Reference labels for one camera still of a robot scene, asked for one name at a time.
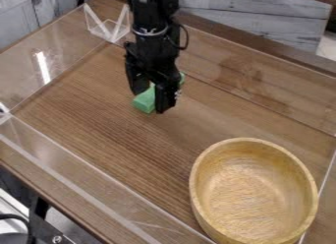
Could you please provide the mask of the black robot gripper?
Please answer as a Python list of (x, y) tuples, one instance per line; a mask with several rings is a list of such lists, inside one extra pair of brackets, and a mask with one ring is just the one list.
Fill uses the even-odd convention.
[(176, 59), (183, 47), (180, 46), (180, 25), (167, 25), (163, 29), (147, 30), (132, 26), (135, 41), (127, 41), (126, 75), (128, 86), (135, 95), (150, 88), (151, 76), (160, 75), (170, 80), (155, 82), (155, 109), (164, 113), (176, 105), (180, 90), (180, 79)]

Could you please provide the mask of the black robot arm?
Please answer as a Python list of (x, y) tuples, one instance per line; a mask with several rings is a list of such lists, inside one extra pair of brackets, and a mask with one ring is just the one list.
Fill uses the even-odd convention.
[(190, 46), (190, 33), (175, 17), (180, 0), (127, 0), (132, 12), (127, 41), (126, 75), (135, 95), (155, 85), (155, 110), (164, 113), (178, 102), (182, 74), (176, 66), (180, 51)]

